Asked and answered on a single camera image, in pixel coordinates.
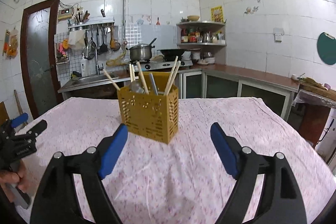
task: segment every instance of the green cutting board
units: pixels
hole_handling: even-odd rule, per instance
[[[317,52],[321,60],[327,65],[336,63],[336,39],[332,35],[323,32],[317,40]]]

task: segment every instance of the yellow poster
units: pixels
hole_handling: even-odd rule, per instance
[[[215,22],[224,22],[222,6],[211,8],[211,20]]]

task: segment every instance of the pink floral tablecloth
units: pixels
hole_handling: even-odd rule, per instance
[[[117,101],[84,98],[66,100],[25,130],[41,119],[48,128],[37,138],[37,152],[24,159],[35,186],[32,191],[56,151],[82,153],[112,135],[121,123]],[[179,132],[169,145],[129,133],[113,172],[103,180],[123,223],[215,223],[235,180],[224,170],[212,144],[214,122],[258,154],[285,154],[311,223],[336,189],[333,175],[305,140],[256,98],[179,100]],[[93,221],[80,176],[75,184],[83,215]],[[244,221],[254,217],[261,184],[260,175]],[[29,222],[31,206],[17,210]]]

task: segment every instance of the wooden bowl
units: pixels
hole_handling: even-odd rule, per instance
[[[187,19],[190,21],[197,21],[199,20],[200,16],[187,16]]]

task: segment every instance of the door handle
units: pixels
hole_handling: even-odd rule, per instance
[[[54,68],[54,65],[51,65],[50,66],[50,68],[49,69],[46,69],[46,70],[44,70],[44,72],[46,72],[46,71],[50,71],[50,70],[52,70]]]

